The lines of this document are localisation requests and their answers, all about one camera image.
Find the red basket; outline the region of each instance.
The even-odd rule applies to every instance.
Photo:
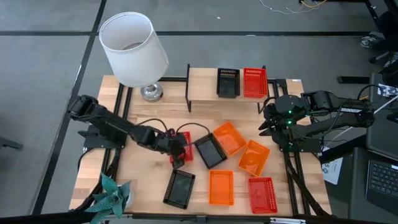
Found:
[[[253,214],[278,213],[272,178],[249,178],[249,196]]]
[[[267,71],[264,68],[244,68],[244,97],[262,98],[268,94]]]
[[[187,144],[191,143],[191,135],[189,131],[185,131],[182,133],[185,136],[185,140],[187,140]],[[184,161],[192,161],[193,160],[193,154],[192,154],[192,145],[190,144],[189,146],[184,146],[185,149],[185,159]],[[170,156],[170,162],[173,163],[173,157]]]

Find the black basket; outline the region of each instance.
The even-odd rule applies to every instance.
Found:
[[[217,95],[223,98],[236,98],[241,94],[240,70],[219,68],[217,71]]]
[[[180,170],[173,170],[163,203],[187,209],[194,182],[195,175]]]
[[[226,155],[213,134],[196,140],[195,146],[208,169],[226,160]]]

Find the white lampshade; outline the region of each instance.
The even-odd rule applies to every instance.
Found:
[[[124,12],[108,19],[99,30],[99,40],[115,77],[125,86],[151,85],[169,66],[152,23],[141,13]]]

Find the orange basket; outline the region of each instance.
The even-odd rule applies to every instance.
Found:
[[[244,97],[262,98],[268,94],[267,71],[264,68],[243,69]]]
[[[250,140],[246,146],[239,167],[256,177],[261,176],[264,165],[269,155],[269,149],[259,143]]]
[[[209,204],[234,205],[234,172],[210,170]]]
[[[214,130],[213,134],[228,156],[237,153],[246,145],[246,140],[229,121]]]

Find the lamp base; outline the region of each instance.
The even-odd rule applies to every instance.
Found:
[[[141,88],[141,96],[148,102],[156,102],[161,99],[163,88],[159,82]]]

